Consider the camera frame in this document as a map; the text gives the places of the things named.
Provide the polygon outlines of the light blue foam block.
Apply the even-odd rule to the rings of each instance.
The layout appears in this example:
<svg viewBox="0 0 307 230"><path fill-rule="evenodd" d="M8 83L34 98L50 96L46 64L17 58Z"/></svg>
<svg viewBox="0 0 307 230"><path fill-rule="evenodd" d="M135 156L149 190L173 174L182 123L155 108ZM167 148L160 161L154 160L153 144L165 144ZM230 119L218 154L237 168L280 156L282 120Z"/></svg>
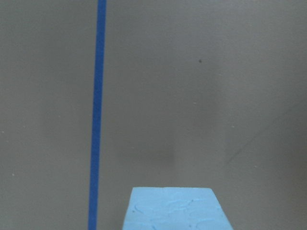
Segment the light blue foam block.
<svg viewBox="0 0 307 230"><path fill-rule="evenodd" d="M231 230L210 188L135 187L124 230Z"/></svg>

